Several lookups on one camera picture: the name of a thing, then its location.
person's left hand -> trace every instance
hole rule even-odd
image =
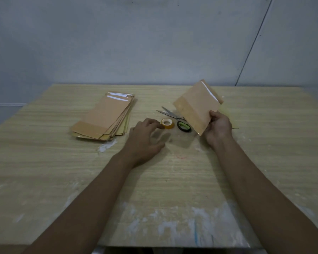
[[[133,167],[149,161],[164,148],[165,143],[163,142],[154,145],[150,142],[151,133],[157,128],[165,129],[159,121],[145,119],[144,122],[139,121],[129,130],[129,137],[120,153],[132,162]]]

scissors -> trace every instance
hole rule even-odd
[[[178,123],[177,123],[177,126],[178,128],[181,130],[181,131],[184,131],[184,132],[190,132],[191,131],[191,127],[185,123],[185,122],[182,122],[182,121],[179,121],[180,119],[182,120],[185,120],[186,119],[184,117],[179,117],[177,115],[175,115],[173,112],[171,112],[170,110],[168,110],[167,108],[161,106],[166,112],[164,111],[160,111],[160,110],[157,110],[158,112],[160,112],[161,114],[164,114],[166,116],[169,116],[169,117],[173,117],[175,118],[176,120],[178,120]]]

stack of paper bags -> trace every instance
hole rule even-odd
[[[127,132],[133,94],[107,93],[71,130],[79,138],[110,141]]]
[[[232,128],[238,128],[229,112],[223,107],[223,102],[221,96],[202,79],[179,97],[173,105],[193,129],[202,135],[211,121],[210,110],[219,110],[227,115]]]

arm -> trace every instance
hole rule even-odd
[[[23,253],[92,253],[131,169],[165,146],[150,144],[156,128],[164,126],[154,119],[145,119],[131,128],[124,148]]]
[[[205,136],[268,253],[318,253],[318,228],[246,156],[225,115],[210,111]]]

yellow tape roll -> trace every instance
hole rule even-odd
[[[173,123],[172,119],[163,119],[161,121],[161,124],[164,125],[164,127],[166,129],[171,129],[174,127],[174,123]]]

